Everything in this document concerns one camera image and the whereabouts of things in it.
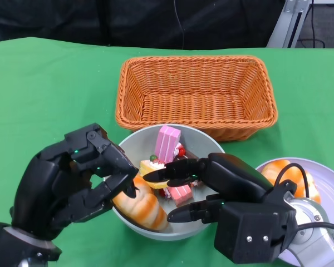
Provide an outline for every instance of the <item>toy food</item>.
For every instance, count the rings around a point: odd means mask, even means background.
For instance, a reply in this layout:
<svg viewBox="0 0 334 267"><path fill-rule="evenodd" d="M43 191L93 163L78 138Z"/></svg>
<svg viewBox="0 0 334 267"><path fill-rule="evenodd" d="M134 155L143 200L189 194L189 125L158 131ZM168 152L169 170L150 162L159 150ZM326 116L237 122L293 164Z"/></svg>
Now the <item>toy food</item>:
<svg viewBox="0 0 334 267"><path fill-rule="evenodd" d="M141 176L144 176L152 171L163 169L164 167L165 165L162 163L153 163L150 160L142 160L140 162L140 174ZM167 182L147 182L147 184L153 189L162 189L167 187Z"/></svg>
<svg viewBox="0 0 334 267"><path fill-rule="evenodd" d="M281 170L284 167L286 167L290 163L291 162L289 162L288 160L272 161L263 168L261 174L265 176L271 184L274 185L278 174L281 172ZM314 182L314 179L308 171L306 171L306 175L307 175L307 180L308 180L308 188L310 191L310 199L315 202L320 203L321 198L319 195L319 191L317 190L317 186ZM304 188L304 180L303 180L303 176L302 176L300 169L298 169L297 167L289 168L282 176L280 182L284 180L291 180L297 184L297 191L294 194L295 197L306 197L306 191Z"/></svg>
<svg viewBox="0 0 334 267"><path fill-rule="evenodd" d="M113 202L126 216L138 224L152 230L164 230L167 225L167 214L158 203L157 197L147 182L137 175L134 178L136 198L132 199L120 192Z"/></svg>
<svg viewBox="0 0 334 267"><path fill-rule="evenodd" d="M179 187L168 187L168 191L171 194L176 206L182 204L183 202L191 199L193 194L189 185L183 185Z"/></svg>
<svg viewBox="0 0 334 267"><path fill-rule="evenodd" d="M170 163L174 160L174 150L180 139L180 130L164 125L160 129L156 146L155 155L163 163Z"/></svg>
<svg viewBox="0 0 334 267"><path fill-rule="evenodd" d="M155 146L155 154L151 155L148 160L140 162L140 174L146 174L163 169L166 163L171 163L175 160L182 160L188 158L197 158L192 153L187 151L179 142L181 131L173 127L164 125L161 127ZM198 186L200 182L194 181L193 184L181 187L168 187L165 182L146 182L155 194L164 199L173 199L176 206L193 197L190 186Z"/></svg>

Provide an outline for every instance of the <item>black cloth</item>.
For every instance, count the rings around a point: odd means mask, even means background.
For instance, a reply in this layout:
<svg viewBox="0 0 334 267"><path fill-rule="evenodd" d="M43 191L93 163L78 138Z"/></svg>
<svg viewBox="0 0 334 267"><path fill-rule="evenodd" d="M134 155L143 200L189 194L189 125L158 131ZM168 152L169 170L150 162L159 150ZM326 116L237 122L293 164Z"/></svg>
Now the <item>black cloth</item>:
<svg viewBox="0 0 334 267"><path fill-rule="evenodd" d="M175 0L186 50L265 47L284 0ZM0 41L182 48L174 0L0 0Z"/></svg>

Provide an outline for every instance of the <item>basket rim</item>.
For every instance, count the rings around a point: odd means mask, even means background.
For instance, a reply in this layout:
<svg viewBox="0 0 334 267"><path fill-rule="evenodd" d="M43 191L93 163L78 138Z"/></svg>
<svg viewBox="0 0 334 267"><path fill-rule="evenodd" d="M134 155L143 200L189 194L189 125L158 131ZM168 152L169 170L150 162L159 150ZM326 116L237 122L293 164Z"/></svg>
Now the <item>basket rim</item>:
<svg viewBox="0 0 334 267"><path fill-rule="evenodd" d="M257 56L254 55L192 55L192 56L139 56L139 57L132 57L127 59L122 66L126 66L128 63L134 62L134 61L142 61L142 60L156 60L156 59L160 59L160 60L184 60L184 59L226 59L226 60L255 60L258 63L261 63L264 65L264 62L262 61L262 59L260 59Z"/></svg>
<svg viewBox="0 0 334 267"><path fill-rule="evenodd" d="M174 121L130 121L125 117L124 114L124 98L123 95L126 92L126 76L121 75L123 71L126 71L127 68L131 66L131 63L139 62L139 61L146 61L146 60L185 60L186 58L193 60L197 58L198 60L201 59L225 59L225 60L253 60L256 64L261 67L263 71L263 79L264 83L266 84L265 90L269 93L267 94L266 102L267 102L267 109L271 113L268 117L263 119L257 120L235 120L235 119L226 119L226 120L174 120ZM203 129L211 129L211 128L223 128L231 126L235 128L265 128L274 125L278 120L278 110L276 106L276 101L274 99L273 87L271 84L271 80L268 75L268 70L265 66L265 63L258 57L252 55L207 55L207 56L141 56L141 57L133 57L126 60L121 68L120 73L120 80L117 92L117 99L116 99L116 110L115 110L115 118L117 123L125 128L137 128L137 127L146 127L149 125L155 124L165 124L165 123L176 123L182 125L189 125L191 127L196 128L203 128Z"/></svg>

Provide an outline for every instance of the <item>white plate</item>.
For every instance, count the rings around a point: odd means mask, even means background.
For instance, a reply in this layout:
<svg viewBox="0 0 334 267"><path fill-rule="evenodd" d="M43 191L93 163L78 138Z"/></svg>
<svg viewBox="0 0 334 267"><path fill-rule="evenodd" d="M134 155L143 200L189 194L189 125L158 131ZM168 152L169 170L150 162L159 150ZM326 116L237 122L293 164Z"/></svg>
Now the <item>white plate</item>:
<svg viewBox="0 0 334 267"><path fill-rule="evenodd" d="M305 170L310 172L319 190L321 205L327 212L329 221L334 223L334 171L315 161L299 159L296 157L283 157L281 159L270 160L261 164L256 169L261 172L266 164L275 160L289 160L290 162L298 163ZM300 266L296 257L294 257L288 250L284 251L279 258L289 264Z"/></svg>
<svg viewBox="0 0 334 267"><path fill-rule="evenodd" d="M221 146L205 133L184 125L168 125L181 130L180 143L197 157L207 157L208 154L212 152L224 153ZM143 128L142 130L128 136L119 144L119 146L125 151L127 157L136 167L140 166L141 160L149 159L149 157L154 154L157 135L161 127L162 125L154 125ZM211 194L215 194L215 191L206 186L201 186L200 188L193 189L194 197L192 201L205 200L205 197ZM167 214L176 208L172 200L160 198L159 203ZM113 211L135 232L155 240L174 241L185 239L199 233L208 226L203 224L200 220L180 224L170 223L169 227L165 231L158 233L141 228L132 220L120 214L120 212L115 208L113 208Z"/></svg>

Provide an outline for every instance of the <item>pink cake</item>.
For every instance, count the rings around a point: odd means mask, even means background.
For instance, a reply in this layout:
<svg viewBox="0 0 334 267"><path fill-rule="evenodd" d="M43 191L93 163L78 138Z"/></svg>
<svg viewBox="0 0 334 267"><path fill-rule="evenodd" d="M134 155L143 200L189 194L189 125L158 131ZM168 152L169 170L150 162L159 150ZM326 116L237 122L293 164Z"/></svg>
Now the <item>pink cake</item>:
<svg viewBox="0 0 334 267"><path fill-rule="evenodd" d="M179 187L168 187L168 191L171 194L172 199L176 203L176 206L179 206L183 202L193 197L189 185L184 185Z"/></svg>
<svg viewBox="0 0 334 267"><path fill-rule="evenodd" d="M174 149L179 143L180 130L167 125L160 129L155 148L155 155L163 163L170 163L174 160Z"/></svg>

